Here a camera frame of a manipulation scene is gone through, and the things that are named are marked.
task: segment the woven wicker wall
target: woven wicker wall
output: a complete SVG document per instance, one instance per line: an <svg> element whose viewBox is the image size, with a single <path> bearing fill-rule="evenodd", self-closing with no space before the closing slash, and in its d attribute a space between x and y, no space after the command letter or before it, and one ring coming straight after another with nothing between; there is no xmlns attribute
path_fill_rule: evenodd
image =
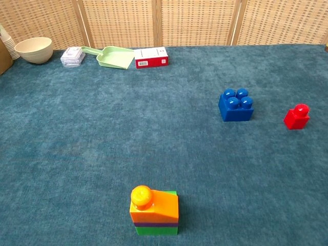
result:
<svg viewBox="0 0 328 246"><path fill-rule="evenodd" d="M152 0L83 0L96 48L154 45Z"/></svg>
<svg viewBox="0 0 328 246"><path fill-rule="evenodd" d="M0 23L16 43L46 36L55 49L84 45L71 0L0 0Z"/></svg>
<svg viewBox="0 0 328 246"><path fill-rule="evenodd" d="M162 0L163 45L225 45L235 7L235 0Z"/></svg>
<svg viewBox="0 0 328 246"><path fill-rule="evenodd" d="M327 32L327 0L248 0L236 43L320 44Z"/></svg>

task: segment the lego stud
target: lego stud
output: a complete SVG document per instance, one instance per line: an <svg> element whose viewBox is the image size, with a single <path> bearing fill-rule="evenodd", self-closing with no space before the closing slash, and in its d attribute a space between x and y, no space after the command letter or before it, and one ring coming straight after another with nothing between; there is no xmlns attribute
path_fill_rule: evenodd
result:
<svg viewBox="0 0 328 246"><path fill-rule="evenodd" d="M299 117L305 117L309 113L310 108L306 104L298 104L296 105L293 113Z"/></svg>
<svg viewBox="0 0 328 246"><path fill-rule="evenodd" d="M248 96L248 90L244 89L244 88L240 88L237 91L236 97L240 100L243 97Z"/></svg>
<svg viewBox="0 0 328 246"><path fill-rule="evenodd" d="M227 100L227 108L228 109L231 109L231 110L237 109L238 106L239 106L239 100L237 98L235 98L235 97L228 98L228 100Z"/></svg>
<svg viewBox="0 0 328 246"><path fill-rule="evenodd" d="M234 97L236 92L233 89L226 89L223 93L223 98L227 100L230 97Z"/></svg>
<svg viewBox="0 0 328 246"><path fill-rule="evenodd" d="M245 96L241 99L241 107L243 109L250 109L253 104L253 99L251 99L249 96Z"/></svg>
<svg viewBox="0 0 328 246"><path fill-rule="evenodd" d="M152 205L152 191L148 186L137 186L131 192L131 201L138 210L145 210Z"/></svg>

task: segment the blue duplo brick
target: blue duplo brick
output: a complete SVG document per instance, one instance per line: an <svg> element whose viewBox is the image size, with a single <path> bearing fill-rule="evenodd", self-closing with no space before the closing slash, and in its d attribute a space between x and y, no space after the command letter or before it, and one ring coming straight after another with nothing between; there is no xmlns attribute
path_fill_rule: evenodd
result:
<svg viewBox="0 0 328 246"><path fill-rule="evenodd" d="M233 89L226 89L220 95L219 109L223 121L248 121L254 109L253 100L248 96L248 90L241 88L237 93Z"/></svg>

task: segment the red lego block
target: red lego block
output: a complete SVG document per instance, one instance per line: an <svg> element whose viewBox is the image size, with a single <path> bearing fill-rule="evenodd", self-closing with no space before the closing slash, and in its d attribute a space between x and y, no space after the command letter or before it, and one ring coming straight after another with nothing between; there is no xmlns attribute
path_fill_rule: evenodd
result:
<svg viewBox="0 0 328 246"><path fill-rule="evenodd" d="M288 113L283 120L289 130L303 129L310 119L307 115L310 108L306 104L298 104L294 109L289 109Z"/></svg>

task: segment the beige bowl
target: beige bowl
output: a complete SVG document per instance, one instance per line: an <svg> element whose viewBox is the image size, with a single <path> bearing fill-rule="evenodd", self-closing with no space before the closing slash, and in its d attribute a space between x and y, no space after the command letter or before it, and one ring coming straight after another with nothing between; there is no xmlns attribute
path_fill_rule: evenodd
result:
<svg viewBox="0 0 328 246"><path fill-rule="evenodd" d="M52 56L53 44L48 37L34 37L18 43L15 51L30 63L41 64Z"/></svg>

